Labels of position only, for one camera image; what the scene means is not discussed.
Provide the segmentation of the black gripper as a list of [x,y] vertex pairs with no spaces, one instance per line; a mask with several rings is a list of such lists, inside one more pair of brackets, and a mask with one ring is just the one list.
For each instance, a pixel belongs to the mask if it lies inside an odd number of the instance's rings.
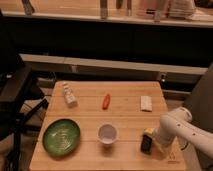
[[146,128],[142,134],[142,142],[140,150],[145,154],[151,153],[152,141],[153,141],[153,128]]

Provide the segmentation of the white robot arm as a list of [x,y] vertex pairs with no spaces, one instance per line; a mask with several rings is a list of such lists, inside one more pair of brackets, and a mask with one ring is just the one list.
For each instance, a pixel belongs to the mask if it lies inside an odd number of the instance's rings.
[[185,139],[208,157],[213,158],[213,133],[191,124],[192,114],[185,107],[178,107],[162,115],[159,126],[146,128],[142,134],[140,150],[151,153],[155,141],[162,151],[168,149],[176,137]]

